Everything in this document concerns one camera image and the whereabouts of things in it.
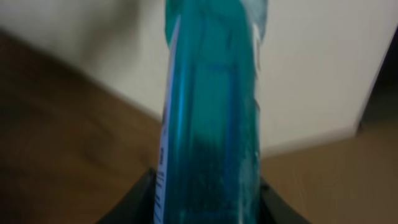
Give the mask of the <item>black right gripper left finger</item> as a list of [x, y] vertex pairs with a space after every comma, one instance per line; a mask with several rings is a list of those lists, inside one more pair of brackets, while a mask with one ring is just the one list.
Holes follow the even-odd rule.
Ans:
[[156, 171], [148, 169], [97, 224], [154, 224]]

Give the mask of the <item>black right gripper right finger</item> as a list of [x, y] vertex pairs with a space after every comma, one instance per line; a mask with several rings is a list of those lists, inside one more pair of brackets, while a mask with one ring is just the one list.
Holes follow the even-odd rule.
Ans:
[[310, 224], [261, 179], [259, 224]]

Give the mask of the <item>blue Listerine mouthwash bottle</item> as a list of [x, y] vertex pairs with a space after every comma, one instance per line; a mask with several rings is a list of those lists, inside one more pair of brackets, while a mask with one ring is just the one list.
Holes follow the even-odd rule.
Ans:
[[165, 3], [170, 56], [154, 223], [258, 221], [266, 19], [266, 0]]

